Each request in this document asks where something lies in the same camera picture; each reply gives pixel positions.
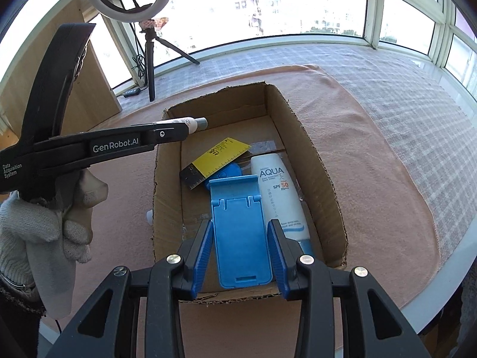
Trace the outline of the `white gloved left hand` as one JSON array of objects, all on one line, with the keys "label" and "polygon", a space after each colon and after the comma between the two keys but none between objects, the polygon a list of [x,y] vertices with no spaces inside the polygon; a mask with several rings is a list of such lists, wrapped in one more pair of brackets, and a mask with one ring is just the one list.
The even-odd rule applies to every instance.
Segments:
[{"label": "white gloved left hand", "polygon": [[[71,202],[63,201],[67,195]],[[108,185],[84,170],[57,197],[61,204],[51,207],[14,191],[1,204],[1,285],[59,320],[71,313],[76,265],[91,260],[92,210],[108,198]]]}]

